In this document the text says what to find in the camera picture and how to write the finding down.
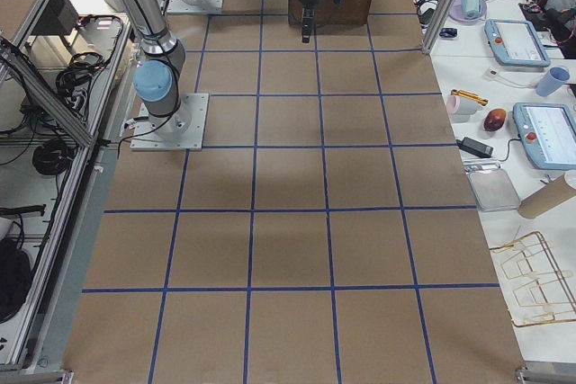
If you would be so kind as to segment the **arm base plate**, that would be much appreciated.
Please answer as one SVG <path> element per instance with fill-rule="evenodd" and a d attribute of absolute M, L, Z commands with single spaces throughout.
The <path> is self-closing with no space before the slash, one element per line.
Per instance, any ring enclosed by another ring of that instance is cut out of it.
<path fill-rule="evenodd" d="M 164 124 L 160 118 L 149 118 L 144 103 L 140 104 L 139 116 L 148 117 L 135 126 L 130 149 L 133 151 L 176 151 L 190 149 L 200 151 L 209 107 L 209 94 L 181 94 L 180 108 Z"/>

